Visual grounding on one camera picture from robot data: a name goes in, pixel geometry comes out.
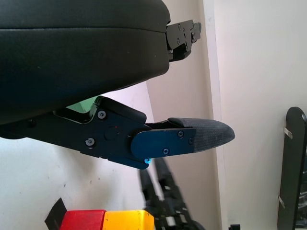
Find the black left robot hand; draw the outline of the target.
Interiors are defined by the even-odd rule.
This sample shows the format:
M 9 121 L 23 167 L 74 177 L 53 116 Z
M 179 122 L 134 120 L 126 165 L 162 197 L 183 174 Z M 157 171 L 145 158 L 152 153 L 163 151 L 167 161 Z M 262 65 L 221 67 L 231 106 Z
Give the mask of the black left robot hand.
M 161 0 L 3 0 L 0 136 L 31 138 L 136 169 L 235 138 L 219 121 L 146 115 L 104 96 L 165 74 L 201 37 Z

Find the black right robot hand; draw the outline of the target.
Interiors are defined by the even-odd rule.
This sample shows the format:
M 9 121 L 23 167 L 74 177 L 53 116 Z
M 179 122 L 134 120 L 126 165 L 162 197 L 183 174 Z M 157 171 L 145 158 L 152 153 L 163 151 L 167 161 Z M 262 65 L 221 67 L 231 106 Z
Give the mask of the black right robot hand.
M 161 200 L 155 192 L 150 175 L 145 170 L 139 170 L 139 178 L 143 197 L 144 210 L 154 217 L 156 230 L 203 230 L 204 227 L 194 221 L 177 186 L 173 175 L 163 158 L 154 159 L 157 180 L 161 186 L 164 199 Z

